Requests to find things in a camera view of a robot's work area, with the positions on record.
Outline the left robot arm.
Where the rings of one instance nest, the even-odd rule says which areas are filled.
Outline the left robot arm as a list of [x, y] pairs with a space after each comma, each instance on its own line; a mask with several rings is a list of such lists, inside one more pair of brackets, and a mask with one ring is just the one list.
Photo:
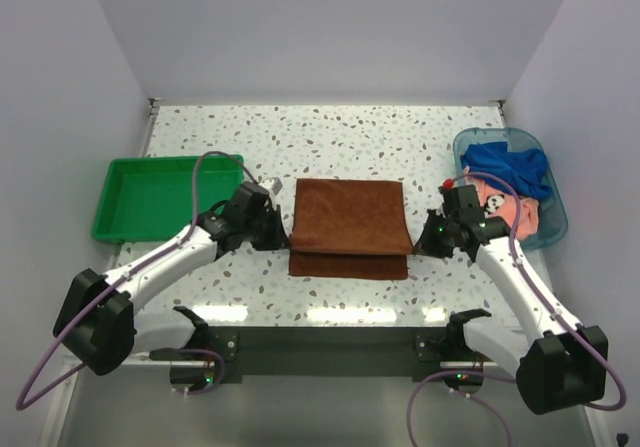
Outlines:
[[103, 274], [91, 269], [77, 274], [54, 324], [54, 336], [98, 376], [139, 352], [201, 357], [212, 346], [204, 319], [184, 306], [166, 315], [149, 314], [144, 308], [182, 277], [245, 243], [256, 251], [288, 248], [276, 202], [281, 188], [277, 178], [244, 182], [230, 200], [199, 214], [146, 255]]

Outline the brown towel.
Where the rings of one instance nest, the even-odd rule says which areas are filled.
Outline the brown towel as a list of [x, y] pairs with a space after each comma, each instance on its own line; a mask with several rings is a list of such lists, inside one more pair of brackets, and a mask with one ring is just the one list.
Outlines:
[[294, 277], [405, 280], [413, 244], [402, 183], [298, 179], [290, 242]]

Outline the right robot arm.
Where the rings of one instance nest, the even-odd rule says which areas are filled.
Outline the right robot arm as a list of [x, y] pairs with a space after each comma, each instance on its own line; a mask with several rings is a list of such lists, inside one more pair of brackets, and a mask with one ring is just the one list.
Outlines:
[[605, 333], [564, 309], [511, 238], [508, 224], [486, 216], [473, 186], [446, 184], [439, 191], [442, 207], [429, 210], [415, 254], [467, 254], [499, 289], [518, 324], [496, 327], [483, 309], [457, 312], [431, 348], [461, 360], [474, 353], [491, 359], [515, 379], [525, 405], [537, 415], [601, 400]]

